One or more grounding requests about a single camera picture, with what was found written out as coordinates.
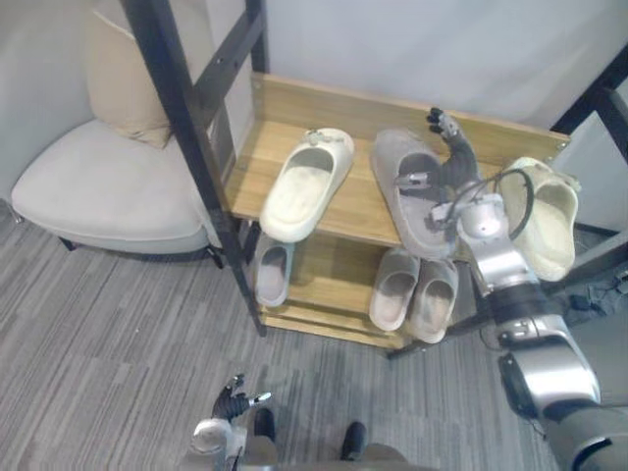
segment floor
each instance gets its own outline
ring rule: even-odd
[[[273,393],[282,461],[332,459],[351,420],[409,461],[553,470],[477,335],[395,362],[288,331],[260,339],[228,270],[198,256],[68,252],[0,206],[0,468],[173,469],[219,389]],[[250,421],[251,414],[242,419]]]

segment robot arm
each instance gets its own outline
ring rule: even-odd
[[[475,167],[470,163],[473,149],[455,120],[433,109],[428,121],[451,158],[439,176],[427,180],[456,191],[454,201],[436,206],[431,217],[437,226],[455,224],[471,254],[475,282],[497,324],[497,340],[508,350],[498,366],[510,407],[539,420],[564,469],[625,469],[628,415],[600,407],[593,369],[512,243],[501,196],[482,184],[477,162]]]

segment flip-flop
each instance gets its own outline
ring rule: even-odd
[[[576,250],[573,225],[578,212],[580,184],[531,157],[517,159],[507,170],[523,170],[534,187],[530,219],[513,241],[542,280],[556,282],[573,265]],[[526,209],[526,186],[520,175],[507,175],[498,184],[508,225],[519,225]]]
[[[293,243],[282,243],[264,235],[257,245],[255,297],[268,307],[280,306],[288,298]]]
[[[419,278],[420,261],[402,248],[384,254],[375,279],[369,317],[383,331],[395,331],[405,319]]]
[[[458,294],[458,270],[449,260],[424,261],[407,330],[419,340],[438,343],[445,336]]]
[[[344,131],[307,132],[266,198],[262,230],[282,242],[308,237],[351,168],[353,151],[353,140]]]
[[[453,238],[431,224],[430,211],[444,200],[438,186],[425,189],[399,184],[411,175],[435,172],[441,163],[434,151],[415,134],[385,130],[377,134],[371,152],[371,169],[391,211],[403,246],[427,259],[446,258]]]

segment shoe rack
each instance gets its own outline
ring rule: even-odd
[[[316,231],[296,246],[286,304],[263,308],[270,327],[398,349],[412,341],[386,333],[368,316],[383,253],[400,245],[384,197],[371,172],[371,142],[379,130],[408,128],[446,159],[428,131],[429,106],[381,99],[270,75],[254,75],[256,123],[226,186],[232,212],[257,220],[288,155],[303,133],[322,127],[347,131],[355,142],[353,166]],[[473,143],[484,177],[521,156],[549,160],[568,136],[522,125],[451,113]]]

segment chair cushion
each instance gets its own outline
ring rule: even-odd
[[[20,214],[50,232],[106,248],[156,253],[154,242],[194,240],[168,250],[177,252],[218,242],[177,140],[158,150],[99,121],[75,128],[42,152],[12,198]],[[118,242],[113,247],[112,240]],[[134,248],[148,242],[152,249]]]
[[[203,0],[173,2],[192,80],[214,47]],[[163,148],[170,123],[119,0],[99,0],[87,17],[85,70],[94,115],[125,137]]]

